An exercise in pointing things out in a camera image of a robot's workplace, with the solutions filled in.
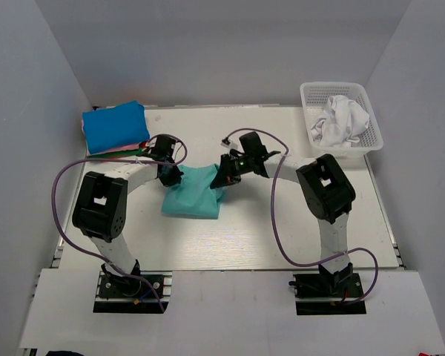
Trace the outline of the teal t shirt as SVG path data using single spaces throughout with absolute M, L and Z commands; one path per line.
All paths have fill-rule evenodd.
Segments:
M 224 188 L 211 189 L 219 165 L 189 167 L 180 165 L 181 182 L 168 188 L 161 212 L 167 216 L 217 219 L 225 197 Z

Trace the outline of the white t shirt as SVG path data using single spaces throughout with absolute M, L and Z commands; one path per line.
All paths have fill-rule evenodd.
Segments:
M 370 115 L 355 100 L 330 96 L 310 132 L 322 148 L 349 148 L 359 145 L 369 122 Z

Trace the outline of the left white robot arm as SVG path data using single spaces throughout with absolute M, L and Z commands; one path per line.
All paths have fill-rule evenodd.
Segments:
M 139 262 L 123 236 L 128 195 L 157 179 L 165 187 L 181 183 L 183 172 L 174 160 L 178 143 L 174 136 L 158 135 L 142 152 L 147 163 L 132 162 L 106 173 L 89 171 L 82 179 L 72 223 L 105 259 L 103 271 L 118 276 L 116 287 L 124 295 L 133 296 L 142 287 Z

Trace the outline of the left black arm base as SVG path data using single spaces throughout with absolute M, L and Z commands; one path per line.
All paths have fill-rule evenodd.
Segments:
M 172 286 L 171 272 L 149 272 L 142 275 L 155 289 L 164 309 L 167 309 Z M 158 300 L 151 289 L 142 282 L 123 289 L 115 278 L 99 273 L 96 296 L 93 303 L 95 314 L 162 314 Z

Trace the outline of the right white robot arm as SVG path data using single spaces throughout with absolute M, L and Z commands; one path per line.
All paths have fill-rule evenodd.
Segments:
M 321 289 L 328 295 L 338 295 L 353 273 L 348 255 L 347 222 L 355 190 L 331 154 L 324 154 L 305 165 L 289 162 L 286 145 L 283 145 L 284 152 L 268 151 L 259 134 L 257 130 L 242 135 L 241 151 L 229 136 L 222 139 L 228 153 L 220 157 L 220 167 L 210 188 L 236 185 L 241 182 L 242 175 L 249 173 L 271 179 L 271 224 L 274 234 L 278 235 L 274 211 L 277 179 L 299 183 L 319 226 L 320 261 L 314 264 L 321 275 Z

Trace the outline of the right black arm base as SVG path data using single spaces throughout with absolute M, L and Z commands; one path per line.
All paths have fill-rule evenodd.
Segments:
M 289 287 L 294 291 L 298 316 L 366 314 L 363 300 L 352 303 L 363 295 L 358 273 L 342 282 L 336 291 L 329 291 L 319 274 L 294 274 Z

